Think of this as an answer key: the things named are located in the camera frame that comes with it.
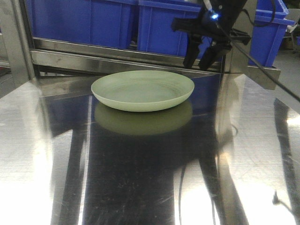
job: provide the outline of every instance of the light green plate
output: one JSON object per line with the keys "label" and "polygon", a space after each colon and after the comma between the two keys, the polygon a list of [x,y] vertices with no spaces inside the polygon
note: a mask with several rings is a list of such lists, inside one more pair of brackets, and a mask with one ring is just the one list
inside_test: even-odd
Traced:
{"label": "light green plate", "polygon": [[111,108],[152,112],[184,102],[194,87],[191,79],[176,73],[138,70],[104,76],[92,84],[91,90]]}

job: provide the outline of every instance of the blue plastic bin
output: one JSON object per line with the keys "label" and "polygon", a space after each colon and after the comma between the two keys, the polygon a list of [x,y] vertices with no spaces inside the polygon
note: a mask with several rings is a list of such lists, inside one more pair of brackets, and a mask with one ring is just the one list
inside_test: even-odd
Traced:
{"label": "blue plastic bin", "polygon": [[[289,11],[282,0],[275,0],[275,5],[275,18],[283,19],[286,15],[289,14]],[[270,18],[272,17],[273,7],[271,0],[258,0],[256,8],[256,15],[267,16]]]}
{"label": "blue plastic bin", "polygon": [[33,35],[127,48],[137,0],[27,0]]}
{"label": "blue plastic bin", "polygon": [[[256,16],[257,24],[270,21],[269,17]],[[279,50],[287,25],[293,25],[294,21],[275,18],[267,27],[254,27],[250,55],[263,66],[271,67]]]}
{"label": "blue plastic bin", "polygon": [[[172,0],[140,0],[139,6],[137,50],[185,56],[188,36],[184,32],[173,32],[171,24],[175,17],[196,18],[200,8],[192,3]],[[210,39],[204,38],[199,57],[202,57],[209,45]]]}

